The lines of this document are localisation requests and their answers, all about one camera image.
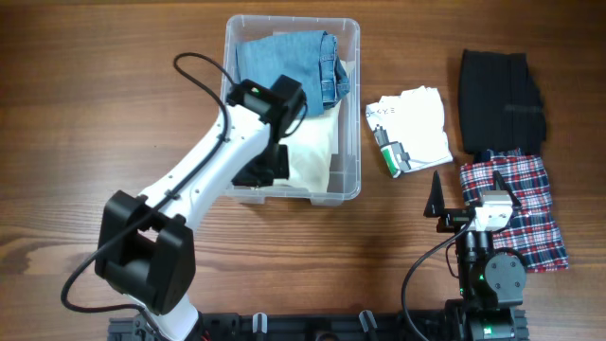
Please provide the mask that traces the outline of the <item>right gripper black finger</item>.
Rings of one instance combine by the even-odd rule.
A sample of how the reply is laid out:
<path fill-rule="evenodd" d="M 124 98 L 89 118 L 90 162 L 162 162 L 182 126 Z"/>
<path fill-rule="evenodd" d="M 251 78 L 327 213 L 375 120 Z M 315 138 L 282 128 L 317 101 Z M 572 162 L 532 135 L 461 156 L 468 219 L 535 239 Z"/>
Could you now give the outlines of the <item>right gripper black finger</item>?
<path fill-rule="evenodd" d="M 437 170 L 433 173 L 432 186 L 430 194 L 423 211 L 423 216 L 426 218 L 436 218 L 444 214 L 445 203 L 442 192 L 441 181 Z"/>
<path fill-rule="evenodd" d="M 505 191 L 507 193 L 510 201 L 511 201 L 511 204 L 512 204 L 513 208 L 521 208 L 522 207 L 521 202 L 514 195 L 511 187 L 505 181 L 505 179 L 503 178 L 503 176 L 501 175 L 501 173 L 498 170 L 495 170 L 492 173 L 492 179 L 493 179 L 494 189 L 495 190 Z"/>

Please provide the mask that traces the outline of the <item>cream cloth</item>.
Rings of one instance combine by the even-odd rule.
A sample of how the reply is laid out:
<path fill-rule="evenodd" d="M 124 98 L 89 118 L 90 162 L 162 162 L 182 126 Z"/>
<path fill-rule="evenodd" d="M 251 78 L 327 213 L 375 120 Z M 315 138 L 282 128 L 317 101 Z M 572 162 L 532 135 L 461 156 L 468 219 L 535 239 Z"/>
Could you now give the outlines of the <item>cream cloth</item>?
<path fill-rule="evenodd" d="M 306 117 L 297 131 L 280 141 L 288 147 L 289 178 L 276 179 L 274 187 L 303 188 L 326 192 L 330 182 L 330 163 L 338 152 L 337 132 L 343 101 L 321 116 Z"/>

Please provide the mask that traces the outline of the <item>blue jeans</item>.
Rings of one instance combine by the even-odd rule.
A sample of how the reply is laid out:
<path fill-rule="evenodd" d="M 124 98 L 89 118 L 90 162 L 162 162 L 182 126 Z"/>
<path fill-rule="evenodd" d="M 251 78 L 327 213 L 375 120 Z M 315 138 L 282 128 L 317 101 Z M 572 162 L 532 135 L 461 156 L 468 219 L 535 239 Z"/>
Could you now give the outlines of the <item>blue jeans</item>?
<path fill-rule="evenodd" d="M 319 117 L 350 92 L 350 81 L 338 55 L 338 39 L 324 30 L 298 31 L 240 43 L 239 76 L 269 88 L 287 76 L 302 85 L 308 115 Z"/>

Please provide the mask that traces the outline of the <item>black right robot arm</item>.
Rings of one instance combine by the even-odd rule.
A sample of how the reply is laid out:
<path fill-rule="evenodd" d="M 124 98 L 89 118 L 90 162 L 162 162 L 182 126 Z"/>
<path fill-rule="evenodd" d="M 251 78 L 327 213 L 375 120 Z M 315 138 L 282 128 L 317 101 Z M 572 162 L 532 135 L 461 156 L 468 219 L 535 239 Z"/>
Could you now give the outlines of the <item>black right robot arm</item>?
<path fill-rule="evenodd" d="M 509 247 L 497 247 L 493 235 L 506 229 L 521 202 L 498 171 L 492 173 L 493 188 L 480 194 L 478 203 L 465 208 L 447 208 L 439 175 L 433 175 L 424 210 L 437 218 L 437 232 L 459 236 L 452 245 L 457 261 L 460 299 L 444 308 L 442 334 L 450 340 L 509 340 L 529 338 L 523 290 L 526 261 Z"/>

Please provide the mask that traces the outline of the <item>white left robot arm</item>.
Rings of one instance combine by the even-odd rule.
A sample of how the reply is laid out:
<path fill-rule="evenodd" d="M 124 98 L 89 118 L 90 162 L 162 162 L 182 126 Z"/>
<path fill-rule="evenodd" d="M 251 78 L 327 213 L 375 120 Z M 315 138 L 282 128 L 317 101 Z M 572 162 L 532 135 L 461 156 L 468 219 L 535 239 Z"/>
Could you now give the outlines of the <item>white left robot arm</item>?
<path fill-rule="evenodd" d="M 139 195 L 115 193 L 105 205 L 95 272 L 136 308 L 164 340 L 197 335 L 200 314 L 188 288 L 196 272 L 194 234 L 224 189 L 288 174 L 280 145 L 300 107 L 223 107 L 215 126 L 164 177 Z"/>

